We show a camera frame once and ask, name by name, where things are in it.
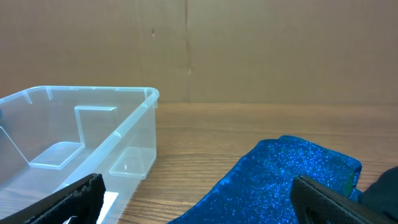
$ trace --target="translucent storage box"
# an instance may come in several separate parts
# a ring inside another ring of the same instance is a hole
[[[0,99],[0,219],[91,173],[116,223],[156,159],[154,88],[38,86]]]

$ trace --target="wood grain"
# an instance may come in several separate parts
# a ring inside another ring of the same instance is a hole
[[[398,165],[398,106],[160,104],[157,161],[120,223],[165,223],[196,204],[261,139],[298,136],[359,159],[366,190]]]

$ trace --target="blue cloth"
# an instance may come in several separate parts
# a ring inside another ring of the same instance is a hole
[[[306,175],[357,200],[361,163],[293,136],[260,141],[195,206],[170,224],[298,223],[293,178]]]

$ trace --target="black cloth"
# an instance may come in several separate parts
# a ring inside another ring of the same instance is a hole
[[[385,171],[358,197],[358,203],[398,222],[398,167]]]

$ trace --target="brown background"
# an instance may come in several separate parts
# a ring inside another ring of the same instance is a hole
[[[398,103],[396,0],[1,0],[0,97],[153,86],[163,102]]]

